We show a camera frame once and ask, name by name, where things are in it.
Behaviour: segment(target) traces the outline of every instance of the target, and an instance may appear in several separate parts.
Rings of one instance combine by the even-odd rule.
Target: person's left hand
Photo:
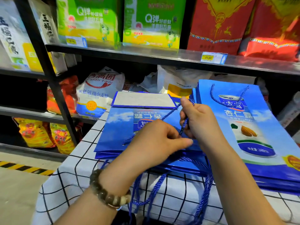
[[[192,139],[182,138],[172,125],[158,119],[147,123],[136,134],[121,157],[130,157],[138,172],[144,172],[192,144]]]

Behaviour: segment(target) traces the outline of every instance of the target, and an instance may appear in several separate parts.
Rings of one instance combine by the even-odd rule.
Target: floor
[[[60,162],[0,152],[0,161],[56,170]],[[30,225],[36,198],[48,176],[0,167],[0,221],[5,225]]]

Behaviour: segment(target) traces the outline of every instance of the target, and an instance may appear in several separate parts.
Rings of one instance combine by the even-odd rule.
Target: bracelet
[[[131,192],[128,190],[125,196],[115,196],[109,194],[106,189],[99,183],[98,177],[103,169],[94,170],[90,176],[90,186],[98,199],[110,208],[120,210],[122,205],[128,204],[131,201]]]

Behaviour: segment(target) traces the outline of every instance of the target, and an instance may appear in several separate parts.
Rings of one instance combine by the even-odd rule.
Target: hand
[[[138,163],[137,169],[141,167],[139,172],[144,172],[192,144],[192,139],[182,138],[172,125],[158,119],[147,123],[136,134],[123,156],[130,155],[131,162]]]
[[[196,103],[193,106],[185,97],[181,98],[181,105],[180,125],[189,118],[189,127],[186,126],[184,132],[188,137],[196,138],[204,152],[229,145],[209,106]]]

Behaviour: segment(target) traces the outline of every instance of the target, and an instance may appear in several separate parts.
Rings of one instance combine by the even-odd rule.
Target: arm
[[[138,175],[192,143],[191,139],[181,138],[173,126],[161,120],[147,123],[127,149],[103,170],[99,183],[108,193],[124,196]],[[54,225],[109,225],[116,213],[87,188]]]
[[[185,133],[199,141],[209,159],[228,224],[285,224],[225,139],[212,110],[203,104],[193,106],[186,98],[181,102],[180,124],[189,117],[189,129]]]

